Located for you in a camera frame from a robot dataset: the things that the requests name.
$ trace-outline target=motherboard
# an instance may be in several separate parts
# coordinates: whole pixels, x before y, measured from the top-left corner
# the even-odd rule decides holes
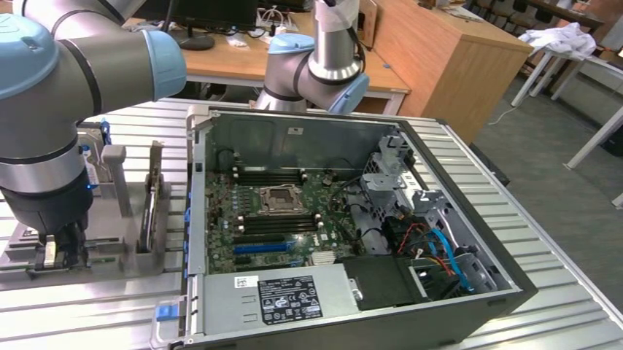
[[[362,254],[343,183],[323,170],[209,172],[210,273],[322,265]]]

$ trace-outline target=black pcie slot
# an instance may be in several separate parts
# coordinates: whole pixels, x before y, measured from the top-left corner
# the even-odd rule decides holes
[[[310,214],[299,214],[299,215],[279,215],[279,216],[266,216],[266,217],[245,217],[245,222],[254,223],[254,222],[286,222],[297,219],[306,219],[314,220],[314,216]]]
[[[234,244],[254,244],[254,243],[279,243],[286,241],[285,235],[262,235],[234,237]]]
[[[301,171],[298,169],[273,169],[273,170],[261,170],[261,171],[239,171],[241,175],[245,174],[265,174],[265,175],[293,175],[298,176]]]
[[[234,264],[235,264],[235,265],[251,264],[251,257],[237,257],[237,258],[234,259]]]
[[[270,230],[273,228],[311,228],[315,230],[313,222],[282,222],[279,224],[245,225],[245,230]]]
[[[237,183],[243,186],[273,186],[303,184],[299,170],[239,171]]]
[[[307,225],[314,225],[315,222],[311,219],[295,219],[295,220],[281,220],[281,221],[265,221],[265,222],[245,222],[245,227],[246,228],[263,228],[266,226],[281,226],[281,225],[299,225],[299,224],[307,224]]]
[[[237,272],[250,272],[250,271],[262,271],[262,270],[277,270],[279,268],[291,268],[290,264],[282,265],[270,265],[270,266],[254,266],[250,268],[237,268]]]
[[[245,230],[245,235],[266,235],[270,233],[303,233],[310,231],[317,231],[317,226],[303,226],[303,227],[274,227],[261,230]]]
[[[266,174],[266,173],[238,173],[239,178],[259,179],[299,179],[299,174]]]
[[[238,181],[241,186],[251,186],[251,187],[270,187],[270,186],[281,186],[283,184],[299,184],[295,181]]]

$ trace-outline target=power supply label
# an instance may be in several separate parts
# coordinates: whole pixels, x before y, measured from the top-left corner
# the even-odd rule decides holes
[[[258,281],[262,320],[266,324],[323,317],[321,299],[311,276]]]

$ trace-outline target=white label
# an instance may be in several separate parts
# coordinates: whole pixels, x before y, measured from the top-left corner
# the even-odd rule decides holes
[[[289,135],[303,135],[303,128],[289,128]]]
[[[258,286],[259,276],[242,276],[234,278],[235,288],[247,288]]]

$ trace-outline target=blue cable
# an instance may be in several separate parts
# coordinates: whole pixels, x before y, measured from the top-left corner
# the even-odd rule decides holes
[[[429,242],[429,248],[431,248],[431,253],[434,256],[438,256],[438,248],[435,248],[435,244]]]
[[[466,275],[463,275],[463,272],[461,271],[459,264],[457,264],[455,255],[453,253],[453,247],[449,243],[449,239],[446,238],[443,232],[438,228],[431,229],[431,232],[438,236],[439,241],[442,241],[442,244],[446,249],[446,254],[449,255],[450,265],[453,267],[453,270],[457,272],[457,275],[459,276],[461,284],[466,287],[467,290],[473,291],[474,288],[471,287],[470,282],[467,281]]]

